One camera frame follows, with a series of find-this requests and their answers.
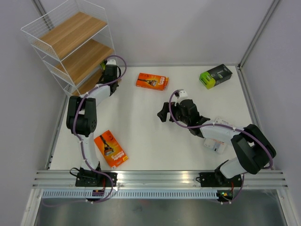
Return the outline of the black green razor box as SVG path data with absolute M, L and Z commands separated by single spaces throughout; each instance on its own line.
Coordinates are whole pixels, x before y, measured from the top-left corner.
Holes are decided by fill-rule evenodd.
M 199 80 L 207 89 L 211 89 L 229 80 L 232 74 L 232 71 L 225 64 L 221 64 L 201 73 Z
M 106 64 L 107 64 L 107 60 L 104 60 L 100 63 L 100 68 L 102 69 L 102 71 L 105 70 Z

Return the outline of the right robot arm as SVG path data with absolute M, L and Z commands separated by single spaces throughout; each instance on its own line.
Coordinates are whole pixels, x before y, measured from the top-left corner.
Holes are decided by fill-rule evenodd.
M 241 174 L 257 174 L 276 156 L 276 150 L 262 131 L 254 124 L 235 129 L 218 124 L 199 114 L 191 99 L 180 102 L 165 102 L 157 116 L 162 122 L 181 122 L 194 136 L 215 139 L 231 145 L 236 157 L 226 160 L 214 170 L 214 182 L 218 186 L 229 186 L 230 181 Z

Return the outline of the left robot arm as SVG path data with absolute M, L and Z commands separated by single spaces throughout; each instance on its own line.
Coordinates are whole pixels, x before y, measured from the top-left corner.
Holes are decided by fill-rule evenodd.
M 94 144 L 94 131 L 97 127 L 96 107 L 106 98 L 110 97 L 117 89 L 117 78 L 121 69 L 115 60 L 109 60 L 99 81 L 86 94 L 71 96 L 68 102 L 66 126 L 80 143 L 83 156 L 81 169 L 90 170 L 86 181 L 91 186 L 99 186 L 103 176 L 100 172 L 100 161 L 96 156 Z

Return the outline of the bottom wooden shelf board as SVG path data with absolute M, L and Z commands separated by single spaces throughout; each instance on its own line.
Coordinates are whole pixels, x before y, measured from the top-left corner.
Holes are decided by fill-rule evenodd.
M 98 87 L 98 82 L 101 80 L 101 85 L 104 84 L 105 86 L 112 86 L 114 85 L 117 81 L 107 84 L 107 82 L 103 82 L 102 80 L 102 74 L 103 74 L 103 69 L 99 68 L 97 69 L 92 75 L 90 75 L 82 84 L 80 84 L 79 88 L 76 89 L 72 94 L 69 96 L 80 96 L 81 93 L 86 93 L 89 92 L 94 86 L 96 85 Z

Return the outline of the wooden shelf board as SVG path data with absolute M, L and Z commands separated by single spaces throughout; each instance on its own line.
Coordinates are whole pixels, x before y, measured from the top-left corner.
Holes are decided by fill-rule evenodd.
M 78 12 L 42 36 L 41 40 L 53 48 L 59 59 L 63 59 L 106 25 L 105 21 Z
M 104 59 L 113 53 L 113 49 L 93 39 L 77 49 L 56 68 L 67 72 L 75 85 L 81 83 Z
M 102 80 L 102 74 L 103 74 L 103 69 L 99 68 L 97 69 L 92 75 L 90 75 L 82 84 L 80 84 L 79 88 L 76 89 L 72 94 L 69 96 L 80 96 L 81 93 L 86 93 L 89 92 L 94 86 L 96 85 L 98 87 L 98 82 L 101 80 L 101 85 L 104 84 L 105 86 L 112 86 L 114 85 L 117 81 L 107 84 L 107 82 L 103 82 Z

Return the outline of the middle wooden shelf board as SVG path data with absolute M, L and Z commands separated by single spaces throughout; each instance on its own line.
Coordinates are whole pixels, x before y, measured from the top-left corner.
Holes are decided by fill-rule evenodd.
M 67 72 L 75 85 L 81 83 L 104 59 L 113 53 L 113 49 L 93 39 L 77 49 L 56 68 Z

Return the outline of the top wooden shelf board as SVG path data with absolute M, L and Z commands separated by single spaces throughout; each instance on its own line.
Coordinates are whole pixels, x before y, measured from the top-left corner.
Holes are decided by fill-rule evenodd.
M 105 21 L 78 12 L 42 36 L 41 40 L 53 48 L 59 59 L 63 59 L 106 25 Z

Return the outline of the orange razor box far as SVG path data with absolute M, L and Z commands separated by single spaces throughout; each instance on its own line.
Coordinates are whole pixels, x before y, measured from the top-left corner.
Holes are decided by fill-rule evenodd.
M 163 91 L 169 83 L 169 78 L 166 76 L 139 73 L 136 86 L 141 88 Z

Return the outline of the orange razor box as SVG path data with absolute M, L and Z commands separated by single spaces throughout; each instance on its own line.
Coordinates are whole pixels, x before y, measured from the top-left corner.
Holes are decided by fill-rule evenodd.
M 139 73 L 136 86 L 141 88 L 163 91 L 169 83 L 169 78 L 166 76 Z
M 120 146 L 110 130 L 94 139 L 96 146 L 109 167 L 114 170 L 128 160 L 128 155 Z

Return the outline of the orange razor box near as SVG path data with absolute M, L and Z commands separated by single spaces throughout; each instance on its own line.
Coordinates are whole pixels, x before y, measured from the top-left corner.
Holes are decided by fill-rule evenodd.
M 109 167 L 114 170 L 128 160 L 128 155 L 120 146 L 110 130 L 94 139 L 96 146 Z

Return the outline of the white Gillette razor pack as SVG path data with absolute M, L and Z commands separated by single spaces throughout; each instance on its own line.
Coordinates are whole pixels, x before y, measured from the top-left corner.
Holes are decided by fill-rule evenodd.
M 228 121 L 226 121 L 225 119 L 223 119 L 221 117 L 217 117 L 214 120 L 214 122 L 219 123 L 219 124 L 224 124 L 224 125 L 230 125 Z M 206 138 L 204 140 L 203 145 L 218 154 L 223 154 L 224 150 L 227 147 L 227 145 L 224 142 L 221 142 L 216 139 L 209 139 L 209 138 Z

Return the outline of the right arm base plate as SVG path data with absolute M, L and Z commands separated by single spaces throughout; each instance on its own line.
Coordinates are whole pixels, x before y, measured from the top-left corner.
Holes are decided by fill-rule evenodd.
M 224 187 L 224 188 L 235 188 L 241 187 L 242 177 L 236 175 L 230 179 L 224 177 L 222 174 L 214 172 L 200 172 L 199 181 L 201 187 Z

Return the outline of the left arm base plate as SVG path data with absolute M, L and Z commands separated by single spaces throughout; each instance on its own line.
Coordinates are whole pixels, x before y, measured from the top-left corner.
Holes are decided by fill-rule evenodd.
M 114 187 L 117 183 L 117 173 L 106 172 L 108 175 L 98 174 L 90 170 L 81 169 L 76 176 L 76 187 Z

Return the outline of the aluminium rail frame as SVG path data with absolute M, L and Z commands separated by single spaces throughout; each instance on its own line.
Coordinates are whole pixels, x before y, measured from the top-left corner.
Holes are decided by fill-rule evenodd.
M 198 189 L 200 170 L 115 170 L 117 188 L 122 189 Z M 74 188 L 76 178 L 67 170 L 39 170 L 32 188 Z M 262 170 L 245 174 L 244 189 L 287 189 L 288 182 L 280 170 Z

